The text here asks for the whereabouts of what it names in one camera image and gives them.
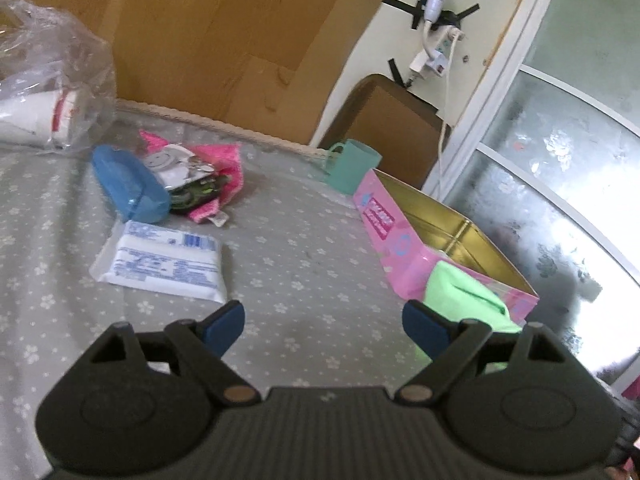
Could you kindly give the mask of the teal plastic mug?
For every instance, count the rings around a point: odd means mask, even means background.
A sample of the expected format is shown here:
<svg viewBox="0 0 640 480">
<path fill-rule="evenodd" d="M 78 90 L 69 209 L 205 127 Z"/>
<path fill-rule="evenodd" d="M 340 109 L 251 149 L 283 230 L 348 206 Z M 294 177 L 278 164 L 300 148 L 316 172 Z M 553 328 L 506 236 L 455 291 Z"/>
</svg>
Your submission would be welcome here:
<svg viewBox="0 0 640 480">
<path fill-rule="evenodd" d="M 328 149 L 328 157 L 324 164 L 326 183 L 334 190 L 352 195 L 357 191 L 366 173 L 376 168 L 382 155 L 354 139 L 338 142 Z"/>
</svg>

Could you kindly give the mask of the green soft cloth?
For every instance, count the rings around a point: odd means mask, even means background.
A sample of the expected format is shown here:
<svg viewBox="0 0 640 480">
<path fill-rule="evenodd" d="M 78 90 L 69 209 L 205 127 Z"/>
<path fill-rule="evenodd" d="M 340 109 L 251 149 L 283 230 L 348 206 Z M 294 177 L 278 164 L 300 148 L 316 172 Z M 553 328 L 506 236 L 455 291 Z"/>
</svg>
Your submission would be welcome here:
<svg viewBox="0 0 640 480">
<path fill-rule="evenodd" d="M 426 282 L 423 303 L 450 322 L 472 318 L 486 323 L 495 333 L 518 334 L 522 330 L 494 292 L 446 261 L 435 264 Z"/>
</svg>

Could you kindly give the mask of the frosted glass sliding door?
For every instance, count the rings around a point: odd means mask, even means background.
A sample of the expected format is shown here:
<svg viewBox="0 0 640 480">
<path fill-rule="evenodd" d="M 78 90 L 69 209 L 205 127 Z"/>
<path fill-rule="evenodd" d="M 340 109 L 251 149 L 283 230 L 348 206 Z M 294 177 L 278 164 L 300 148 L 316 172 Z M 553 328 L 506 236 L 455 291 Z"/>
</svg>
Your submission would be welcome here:
<svg viewBox="0 0 640 480">
<path fill-rule="evenodd" d="M 639 0 L 523 0 L 425 183 L 518 267 L 530 315 L 639 374 Z"/>
</svg>

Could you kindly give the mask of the wood-pattern wall panel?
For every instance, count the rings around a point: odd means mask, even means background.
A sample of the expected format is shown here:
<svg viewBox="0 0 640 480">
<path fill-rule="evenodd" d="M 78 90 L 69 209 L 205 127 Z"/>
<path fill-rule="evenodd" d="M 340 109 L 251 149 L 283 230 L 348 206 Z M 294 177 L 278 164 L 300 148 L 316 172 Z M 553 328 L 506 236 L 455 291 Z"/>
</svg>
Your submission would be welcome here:
<svg viewBox="0 0 640 480">
<path fill-rule="evenodd" d="M 308 143 L 382 0 L 32 0 L 113 48 L 121 98 Z"/>
</svg>

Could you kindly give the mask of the brown cardboard sheet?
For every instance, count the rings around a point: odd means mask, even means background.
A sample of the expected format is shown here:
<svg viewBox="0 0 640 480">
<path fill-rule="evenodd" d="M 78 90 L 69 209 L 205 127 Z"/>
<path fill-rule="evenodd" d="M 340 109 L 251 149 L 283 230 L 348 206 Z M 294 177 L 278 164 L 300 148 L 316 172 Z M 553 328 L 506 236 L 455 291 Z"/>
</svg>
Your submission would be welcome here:
<svg viewBox="0 0 640 480">
<path fill-rule="evenodd" d="M 320 141 L 320 148 L 354 139 L 382 155 L 378 168 L 422 188 L 437 159 L 442 120 L 436 108 L 383 75 L 356 84 Z"/>
</svg>

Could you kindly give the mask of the white paper cup stack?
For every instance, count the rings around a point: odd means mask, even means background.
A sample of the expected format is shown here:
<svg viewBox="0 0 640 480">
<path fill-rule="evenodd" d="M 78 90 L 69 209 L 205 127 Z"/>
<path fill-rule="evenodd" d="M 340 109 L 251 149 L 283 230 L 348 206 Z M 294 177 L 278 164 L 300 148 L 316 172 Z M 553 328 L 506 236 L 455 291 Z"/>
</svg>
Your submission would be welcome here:
<svg viewBox="0 0 640 480">
<path fill-rule="evenodd" d="M 1 142 L 29 148 L 70 148 L 91 126 L 89 96 L 51 90 L 1 101 Z"/>
</svg>

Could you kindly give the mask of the blue plastic case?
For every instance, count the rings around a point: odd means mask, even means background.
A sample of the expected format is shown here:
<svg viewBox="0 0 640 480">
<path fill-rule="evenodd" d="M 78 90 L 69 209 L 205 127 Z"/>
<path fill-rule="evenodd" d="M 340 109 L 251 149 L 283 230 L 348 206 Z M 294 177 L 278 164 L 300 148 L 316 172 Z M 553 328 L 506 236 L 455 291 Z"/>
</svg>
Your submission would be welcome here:
<svg viewBox="0 0 640 480">
<path fill-rule="evenodd" d="M 168 217 L 169 193 L 136 155 L 103 144 L 92 151 L 91 163 L 122 220 L 157 223 Z"/>
</svg>

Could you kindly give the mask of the pink soft cloth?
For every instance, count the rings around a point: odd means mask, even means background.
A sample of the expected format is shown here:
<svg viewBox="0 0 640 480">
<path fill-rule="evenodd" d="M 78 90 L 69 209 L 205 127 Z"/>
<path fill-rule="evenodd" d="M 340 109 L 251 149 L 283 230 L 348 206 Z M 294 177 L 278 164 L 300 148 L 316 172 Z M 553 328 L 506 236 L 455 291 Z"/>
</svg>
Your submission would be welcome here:
<svg viewBox="0 0 640 480">
<path fill-rule="evenodd" d="M 172 143 L 149 131 L 140 130 L 139 134 L 144 143 L 142 157 L 155 153 L 168 144 L 178 144 L 194 152 L 206 162 L 213 162 L 218 169 L 222 170 L 223 174 L 228 174 L 228 176 L 232 177 L 232 182 L 224 189 L 219 198 L 196 208 L 190 214 L 178 214 L 178 216 L 189 218 L 195 223 L 212 222 L 216 226 L 223 226 L 228 220 L 228 216 L 224 213 L 224 206 L 228 205 L 242 191 L 244 186 L 239 144 L 195 145 Z"/>
</svg>

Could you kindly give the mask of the white smiley packet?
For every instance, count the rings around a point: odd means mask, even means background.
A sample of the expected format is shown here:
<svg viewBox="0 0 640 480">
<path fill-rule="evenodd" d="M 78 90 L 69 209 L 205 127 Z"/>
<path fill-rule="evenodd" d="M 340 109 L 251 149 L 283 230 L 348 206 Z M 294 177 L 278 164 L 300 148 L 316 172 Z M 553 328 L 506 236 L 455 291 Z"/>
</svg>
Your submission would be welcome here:
<svg viewBox="0 0 640 480">
<path fill-rule="evenodd" d="M 216 200 L 232 182 L 232 177 L 223 174 L 213 162 L 206 162 L 178 144 L 168 144 L 145 155 L 142 162 L 169 193 L 170 211 L 174 214 L 190 214 Z"/>
</svg>

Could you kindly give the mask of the white blue tissue pack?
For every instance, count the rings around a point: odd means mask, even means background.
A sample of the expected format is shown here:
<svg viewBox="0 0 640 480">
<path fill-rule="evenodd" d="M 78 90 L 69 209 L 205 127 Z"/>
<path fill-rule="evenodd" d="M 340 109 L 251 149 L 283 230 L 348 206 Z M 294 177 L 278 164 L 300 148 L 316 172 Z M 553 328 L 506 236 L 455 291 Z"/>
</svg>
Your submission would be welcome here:
<svg viewBox="0 0 640 480">
<path fill-rule="evenodd" d="M 89 273 L 101 283 L 223 304 L 216 238 L 129 220 L 116 222 Z"/>
</svg>

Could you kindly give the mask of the clear plastic bag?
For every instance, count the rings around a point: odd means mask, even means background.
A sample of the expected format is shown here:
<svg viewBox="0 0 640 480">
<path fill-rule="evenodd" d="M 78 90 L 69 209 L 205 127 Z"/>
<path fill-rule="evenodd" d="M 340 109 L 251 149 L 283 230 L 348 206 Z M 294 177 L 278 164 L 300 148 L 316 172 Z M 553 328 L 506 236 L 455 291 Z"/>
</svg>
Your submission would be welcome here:
<svg viewBox="0 0 640 480">
<path fill-rule="evenodd" d="M 66 11 L 29 0 L 1 0 L 1 101 L 51 90 L 82 90 L 91 126 L 70 148 L 2 148 L 78 153 L 99 141 L 115 117 L 111 45 Z"/>
</svg>

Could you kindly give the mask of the pink gold-lined tin box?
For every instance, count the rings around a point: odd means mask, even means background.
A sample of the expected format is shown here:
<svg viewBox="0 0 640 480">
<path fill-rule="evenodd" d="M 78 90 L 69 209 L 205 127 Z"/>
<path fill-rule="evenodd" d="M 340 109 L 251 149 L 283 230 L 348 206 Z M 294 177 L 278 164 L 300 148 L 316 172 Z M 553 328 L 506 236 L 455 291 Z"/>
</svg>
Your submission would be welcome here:
<svg viewBox="0 0 640 480">
<path fill-rule="evenodd" d="M 366 173 L 352 199 L 400 298 L 423 298 L 436 263 L 445 260 L 496 294 L 514 322 L 538 304 L 516 266 L 463 214 L 377 169 Z"/>
</svg>

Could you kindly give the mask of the white power strip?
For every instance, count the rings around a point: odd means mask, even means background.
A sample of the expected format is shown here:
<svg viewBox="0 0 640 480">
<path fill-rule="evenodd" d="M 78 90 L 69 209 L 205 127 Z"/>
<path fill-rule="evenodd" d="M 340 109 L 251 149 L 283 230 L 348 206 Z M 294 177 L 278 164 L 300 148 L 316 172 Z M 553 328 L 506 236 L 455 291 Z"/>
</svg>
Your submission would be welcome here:
<svg viewBox="0 0 640 480">
<path fill-rule="evenodd" d="M 426 78 L 429 74 L 447 76 L 450 69 L 454 47 L 464 38 L 464 32 L 454 25 L 440 26 L 434 32 L 425 29 L 422 37 L 422 50 L 409 65 L 412 76 Z"/>
</svg>

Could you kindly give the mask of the grey floral bedsheet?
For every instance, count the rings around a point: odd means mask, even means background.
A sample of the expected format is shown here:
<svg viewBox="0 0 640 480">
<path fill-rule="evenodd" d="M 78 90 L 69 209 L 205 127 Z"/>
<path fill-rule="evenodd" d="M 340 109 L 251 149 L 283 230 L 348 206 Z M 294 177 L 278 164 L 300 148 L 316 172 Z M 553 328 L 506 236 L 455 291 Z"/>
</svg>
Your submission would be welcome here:
<svg viewBox="0 0 640 480">
<path fill-rule="evenodd" d="M 246 324 L 226 362 L 273 386 L 396 389 L 427 356 L 401 327 L 392 291 L 351 200 L 299 154 L 241 143 L 242 192 L 225 226 L 171 217 L 215 237 L 230 298 Z M 9 148 L 1 154 L 1 474 L 49 468 L 35 434 L 39 403 L 108 326 L 154 332 L 204 318 L 211 301 L 99 283 L 90 266 L 116 216 L 88 158 Z"/>
</svg>

